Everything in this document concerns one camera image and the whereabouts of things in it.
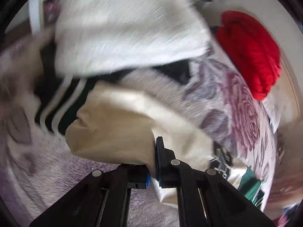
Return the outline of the red puffy garment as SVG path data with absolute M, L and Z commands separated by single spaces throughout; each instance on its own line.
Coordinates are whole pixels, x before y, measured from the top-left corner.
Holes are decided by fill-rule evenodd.
M 266 28 L 239 11 L 221 14 L 216 38 L 238 68 L 254 99 L 262 101 L 280 78 L 280 49 Z

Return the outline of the white fluffy garment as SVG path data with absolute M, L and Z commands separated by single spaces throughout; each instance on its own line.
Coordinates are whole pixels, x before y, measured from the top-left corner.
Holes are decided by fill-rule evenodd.
M 192 0 L 65 0 L 55 26 L 57 75 L 94 76 L 205 54 L 210 29 Z

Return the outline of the green and cream varsity jacket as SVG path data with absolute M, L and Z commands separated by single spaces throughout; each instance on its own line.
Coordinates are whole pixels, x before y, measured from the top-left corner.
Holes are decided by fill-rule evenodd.
M 75 156 L 104 163 L 146 165 L 156 175 L 156 138 L 192 168 L 214 169 L 256 207 L 262 181 L 244 163 L 180 114 L 144 92 L 103 81 L 88 93 L 65 133 Z

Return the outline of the floral plush bed blanket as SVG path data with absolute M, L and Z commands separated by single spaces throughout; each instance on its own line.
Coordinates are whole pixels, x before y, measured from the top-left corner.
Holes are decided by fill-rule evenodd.
M 75 156 L 65 135 L 35 123 L 41 101 L 34 88 L 44 75 L 40 51 L 47 44 L 30 37 L 1 55 L 1 198 L 21 226 L 91 170 L 115 167 Z M 276 141 L 263 104 L 215 40 L 204 56 L 166 69 L 188 71 L 188 83 L 179 83 L 163 68 L 139 68 L 112 85 L 156 99 L 244 163 L 262 181 L 264 209 L 274 178 Z

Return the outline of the black garment with white stripes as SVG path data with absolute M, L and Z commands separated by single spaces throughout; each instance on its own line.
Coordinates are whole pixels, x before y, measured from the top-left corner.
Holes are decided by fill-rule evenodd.
M 34 94 L 41 101 L 34 121 L 42 130 L 64 136 L 68 126 L 77 119 L 77 112 L 84 105 L 88 93 L 99 80 L 116 84 L 132 70 L 85 78 L 71 75 L 58 77 L 54 70 L 55 53 L 54 41 L 40 51 L 44 75 L 34 88 Z

